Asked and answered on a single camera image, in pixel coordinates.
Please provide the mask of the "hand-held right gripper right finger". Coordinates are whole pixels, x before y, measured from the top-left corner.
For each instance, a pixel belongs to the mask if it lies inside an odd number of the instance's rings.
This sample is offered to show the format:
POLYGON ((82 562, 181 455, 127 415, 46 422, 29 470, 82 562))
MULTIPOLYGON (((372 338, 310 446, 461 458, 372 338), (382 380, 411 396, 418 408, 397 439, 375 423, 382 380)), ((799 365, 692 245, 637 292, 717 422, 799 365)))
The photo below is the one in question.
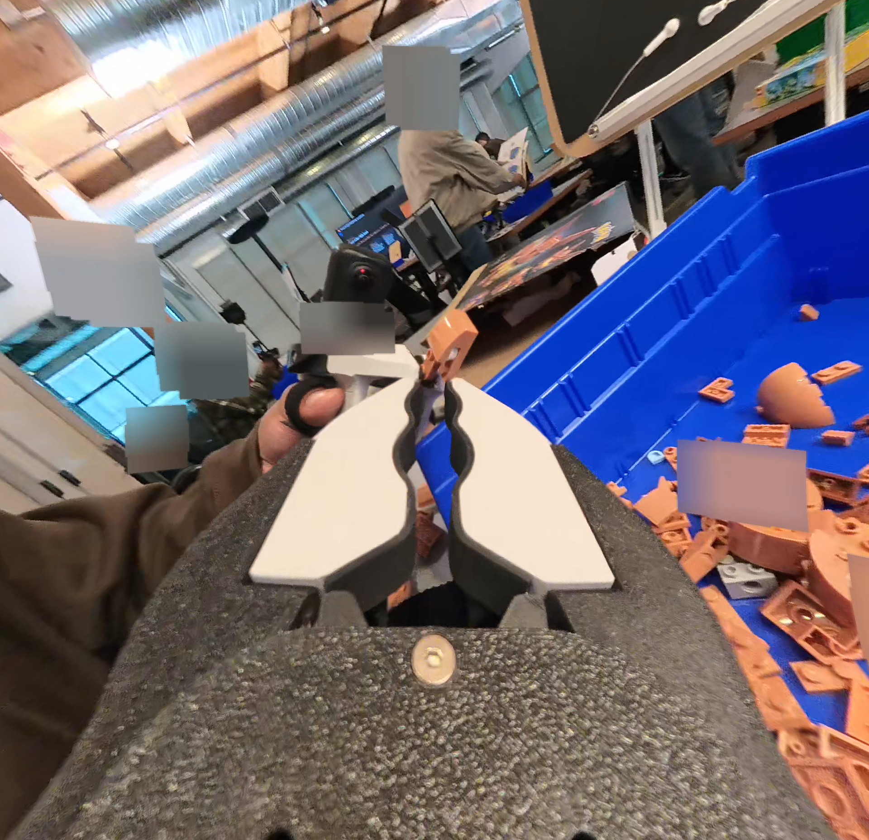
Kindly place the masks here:
POLYGON ((447 384, 445 418, 456 585, 499 616, 523 594, 610 591, 614 572, 549 439, 463 379, 447 384))

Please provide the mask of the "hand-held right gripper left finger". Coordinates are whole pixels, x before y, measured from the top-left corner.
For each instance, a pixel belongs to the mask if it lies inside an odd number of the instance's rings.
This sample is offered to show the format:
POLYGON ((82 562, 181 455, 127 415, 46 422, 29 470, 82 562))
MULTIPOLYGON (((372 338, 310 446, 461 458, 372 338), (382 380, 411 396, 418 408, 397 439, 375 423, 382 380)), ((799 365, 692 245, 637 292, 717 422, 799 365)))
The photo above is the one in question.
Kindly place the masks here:
POLYGON ((400 378, 316 436, 248 570, 256 585, 351 594, 361 611, 411 579, 419 379, 400 378))

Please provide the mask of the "lit computer monitor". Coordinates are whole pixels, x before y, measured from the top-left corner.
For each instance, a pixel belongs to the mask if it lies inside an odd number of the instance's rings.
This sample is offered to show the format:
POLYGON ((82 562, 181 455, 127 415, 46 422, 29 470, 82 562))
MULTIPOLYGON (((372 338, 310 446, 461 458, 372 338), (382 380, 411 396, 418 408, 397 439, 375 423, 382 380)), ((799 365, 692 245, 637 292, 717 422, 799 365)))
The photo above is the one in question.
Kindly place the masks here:
POLYGON ((398 267, 410 255, 409 244, 396 225, 400 221, 390 209, 372 209, 349 220, 336 235, 342 243, 365 248, 398 267))

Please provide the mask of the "silver ventilation duct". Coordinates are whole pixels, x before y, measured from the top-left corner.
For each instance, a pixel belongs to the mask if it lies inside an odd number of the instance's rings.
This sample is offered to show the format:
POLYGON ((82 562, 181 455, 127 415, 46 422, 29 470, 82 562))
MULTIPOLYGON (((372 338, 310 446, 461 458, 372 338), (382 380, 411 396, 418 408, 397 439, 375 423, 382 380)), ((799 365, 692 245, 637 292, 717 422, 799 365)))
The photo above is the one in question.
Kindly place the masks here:
POLYGON ((315 0, 38 0, 92 74, 145 51, 173 71, 278 15, 315 0))
POLYGON ((98 196, 91 210, 100 221, 131 226, 161 251, 178 245, 380 113, 385 47, 442 45, 462 53, 520 16, 518 0, 496 0, 469 16, 447 14, 458 6, 440 5, 289 87, 98 196))

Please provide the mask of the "printed cardboard box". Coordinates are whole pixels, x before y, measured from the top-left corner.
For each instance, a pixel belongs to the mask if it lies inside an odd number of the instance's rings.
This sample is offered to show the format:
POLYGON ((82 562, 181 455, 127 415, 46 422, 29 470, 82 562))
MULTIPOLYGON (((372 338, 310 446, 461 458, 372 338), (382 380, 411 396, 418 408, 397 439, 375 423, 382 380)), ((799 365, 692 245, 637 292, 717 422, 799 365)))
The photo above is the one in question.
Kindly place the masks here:
POLYGON ((457 308, 469 313, 511 294, 572 259, 631 237, 636 230, 634 193, 626 181, 489 263, 457 308))

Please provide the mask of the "person's left hand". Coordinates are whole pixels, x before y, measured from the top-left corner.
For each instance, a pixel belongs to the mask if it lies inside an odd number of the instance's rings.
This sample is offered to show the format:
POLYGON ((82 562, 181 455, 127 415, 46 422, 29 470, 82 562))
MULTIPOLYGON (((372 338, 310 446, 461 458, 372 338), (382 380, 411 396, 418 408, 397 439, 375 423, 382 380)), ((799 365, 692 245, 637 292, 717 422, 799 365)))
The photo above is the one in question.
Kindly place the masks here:
MULTIPOLYGON (((256 431, 262 474, 266 475, 277 463, 301 444, 305 436, 288 417, 286 400, 292 398, 294 385, 274 402, 259 421, 256 431)), ((322 428, 331 422, 344 406, 345 392, 342 388, 312 389, 300 400, 300 421, 310 427, 322 428)))

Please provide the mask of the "blue plastic bin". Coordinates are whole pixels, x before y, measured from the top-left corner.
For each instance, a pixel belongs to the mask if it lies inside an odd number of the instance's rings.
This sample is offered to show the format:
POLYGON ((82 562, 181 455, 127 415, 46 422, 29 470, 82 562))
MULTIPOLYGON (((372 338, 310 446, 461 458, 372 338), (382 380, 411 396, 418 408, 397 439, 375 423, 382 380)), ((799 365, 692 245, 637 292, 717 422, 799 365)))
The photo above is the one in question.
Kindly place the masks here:
POLYGON ((776 366, 867 365, 867 114, 755 156, 487 387, 578 455, 619 589, 573 632, 462 633, 420 693, 402 838, 867 838, 867 745, 770 732, 698 588, 600 479, 677 434, 733 436, 776 366))

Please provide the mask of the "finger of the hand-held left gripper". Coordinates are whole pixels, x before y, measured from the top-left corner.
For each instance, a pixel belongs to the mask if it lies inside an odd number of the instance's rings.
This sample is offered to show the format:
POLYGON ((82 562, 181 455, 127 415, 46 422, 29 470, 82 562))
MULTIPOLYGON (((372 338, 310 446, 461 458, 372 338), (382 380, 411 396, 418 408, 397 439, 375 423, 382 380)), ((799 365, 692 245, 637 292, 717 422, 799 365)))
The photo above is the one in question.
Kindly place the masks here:
POLYGON ((368 397, 377 379, 387 382, 400 378, 417 380, 420 364, 408 350, 371 355, 332 355, 327 357, 327 372, 344 391, 343 409, 351 409, 368 397))

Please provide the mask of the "brown dome toy piece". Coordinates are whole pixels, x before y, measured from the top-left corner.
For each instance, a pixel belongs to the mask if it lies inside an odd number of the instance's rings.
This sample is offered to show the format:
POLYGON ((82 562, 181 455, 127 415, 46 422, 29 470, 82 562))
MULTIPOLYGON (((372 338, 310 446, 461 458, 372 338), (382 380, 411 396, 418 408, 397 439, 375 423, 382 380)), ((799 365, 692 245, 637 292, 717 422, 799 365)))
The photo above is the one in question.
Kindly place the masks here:
POLYGON ((836 421, 820 387, 798 363, 773 370, 759 384, 756 399, 756 410, 764 420, 792 429, 828 428, 836 421))

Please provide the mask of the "pile of brown toy bricks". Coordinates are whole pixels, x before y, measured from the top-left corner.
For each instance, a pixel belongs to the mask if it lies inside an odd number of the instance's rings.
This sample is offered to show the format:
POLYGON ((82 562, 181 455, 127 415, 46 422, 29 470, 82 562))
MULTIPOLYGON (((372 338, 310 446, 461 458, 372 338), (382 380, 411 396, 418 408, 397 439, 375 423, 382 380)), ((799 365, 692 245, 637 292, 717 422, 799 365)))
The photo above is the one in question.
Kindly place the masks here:
MULTIPOLYGON (((587 465, 592 454, 624 454, 616 431, 640 432, 640 452, 676 447, 696 433, 735 442, 747 424, 771 426, 754 403, 761 378, 781 366, 854 354, 867 360, 867 299, 821 307, 820 322, 800 321, 794 302, 708 309, 711 323, 701 345, 699 322, 674 328, 651 354, 650 368, 618 378, 598 410, 597 423, 569 425, 562 442, 587 465)), ((586 640, 617 646, 646 660, 667 683, 699 696, 701 707, 736 733, 737 754, 747 736, 725 714, 723 697, 747 698, 757 714, 762 756, 758 781, 737 791, 767 791, 772 803, 794 797, 809 816, 821 814, 837 838, 867 838, 867 672, 853 621, 815 586, 822 572, 847 569, 848 552, 867 541, 867 525, 823 508, 808 478, 809 532, 687 515, 703 529, 679 557, 634 508, 607 501, 592 510, 604 528, 605 549, 617 569, 607 593, 556 592, 548 598, 558 626, 586 640)))

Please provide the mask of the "white metal stand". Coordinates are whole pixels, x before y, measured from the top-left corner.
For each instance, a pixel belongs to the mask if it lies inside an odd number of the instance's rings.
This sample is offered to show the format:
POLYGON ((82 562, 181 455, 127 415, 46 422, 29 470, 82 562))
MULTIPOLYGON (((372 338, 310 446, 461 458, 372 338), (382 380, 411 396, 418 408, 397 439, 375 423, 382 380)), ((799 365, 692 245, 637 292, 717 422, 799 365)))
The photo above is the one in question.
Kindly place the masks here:
MULTIPOLYGON (((697 14, 697 28, 720 23, 722 16, 733 13, 739 1, 743 0, 717 0, 702 7, 697 14)), ((646 235, 650 239, 667 228, 653 141, 653 118, 761 52, 766 45, 776 43, 793 28, 825 12, 825 123, 842 121, 845 118, 845 1, 765 0, 732 31, 719 35, 698 55, 611 110, 602 109, 592 120, 587 130, 588 139, 600 146, 620 137, 627 129, 636 134, 646 203, 646 235)))

